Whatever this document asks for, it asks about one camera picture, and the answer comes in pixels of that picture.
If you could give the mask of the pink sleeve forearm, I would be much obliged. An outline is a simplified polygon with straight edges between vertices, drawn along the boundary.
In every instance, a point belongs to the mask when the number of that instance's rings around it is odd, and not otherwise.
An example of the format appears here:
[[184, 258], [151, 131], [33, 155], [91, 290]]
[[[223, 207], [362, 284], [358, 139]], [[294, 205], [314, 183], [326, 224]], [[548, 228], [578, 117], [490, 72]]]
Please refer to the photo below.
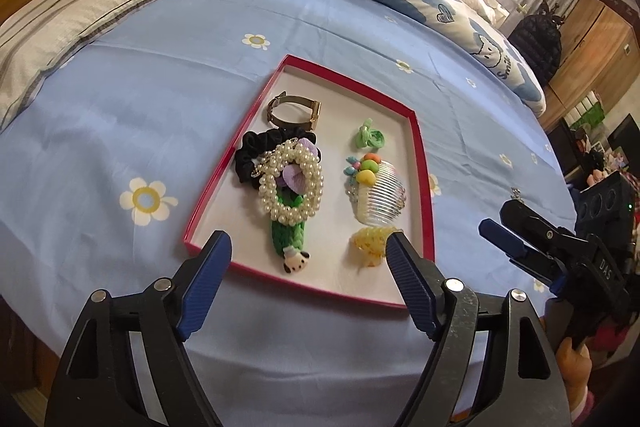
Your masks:
[[581, 426], [589, 416], [593, 407], [593, 394], [585, 388], [582, 399], [570, 410], [570, 420], [573, 427]]

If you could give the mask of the right hand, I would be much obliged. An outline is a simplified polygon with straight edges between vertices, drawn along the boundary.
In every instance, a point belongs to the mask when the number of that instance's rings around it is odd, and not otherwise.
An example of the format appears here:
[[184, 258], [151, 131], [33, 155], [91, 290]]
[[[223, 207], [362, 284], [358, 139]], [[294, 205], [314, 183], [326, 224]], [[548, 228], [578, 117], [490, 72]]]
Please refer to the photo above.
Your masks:
[[562, 340], [555, 353], [567, 395], [570, 410], [576, 410], [586, 399], [592, 361], [588, 347], [583, 343], [577, 350], [573, 348], [573, 340]]

